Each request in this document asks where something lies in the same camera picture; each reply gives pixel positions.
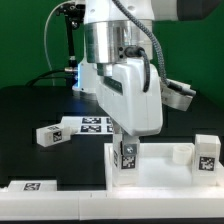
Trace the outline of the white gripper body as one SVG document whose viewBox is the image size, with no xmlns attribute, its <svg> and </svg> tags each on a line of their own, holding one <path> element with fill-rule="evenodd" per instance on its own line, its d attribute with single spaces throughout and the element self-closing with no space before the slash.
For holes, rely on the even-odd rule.
<svg viewBox="0 0 224 224">
<path fill-rule="evenodd" d="M 150 87 L 143 91 L 144 63 L 131 61 L 112 66 L 110 82 L 121 85 L 120 91 L 104 83 L 97 85 L 99 106 L 131 136 L 155 135 L 163 124 L 160 79 L 156 68 L 150 66 Z"/>
</svg>

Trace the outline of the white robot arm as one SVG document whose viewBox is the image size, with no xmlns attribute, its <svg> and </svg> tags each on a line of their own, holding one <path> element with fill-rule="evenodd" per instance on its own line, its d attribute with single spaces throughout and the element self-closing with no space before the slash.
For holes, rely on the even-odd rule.
<svg viewBox="0 0 224 224">
<path fill-rule="evenodd" d="M 97 66 L 96 97 L 112 118 L 118 156 L 138 154 L 161 131 L 162 104 L 185 109 L 195 91 L 167 78 L 154 21 L 202 20 L 221 0 L 84 0 L 86 59 Z"/>
</svg>

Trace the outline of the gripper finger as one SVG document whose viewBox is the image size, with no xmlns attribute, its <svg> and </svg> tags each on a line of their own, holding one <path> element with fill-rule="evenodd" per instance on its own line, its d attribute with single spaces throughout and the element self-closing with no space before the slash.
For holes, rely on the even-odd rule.
<svg viewBox="0 0 224 224">
<path fill-rule="evenodd" d="M 137 136 L 130 136 L 124 132 L 121 140 L 121 154 L 123 156 L 136 156 L 139 151 L 140 141 Z"/>
</svg>

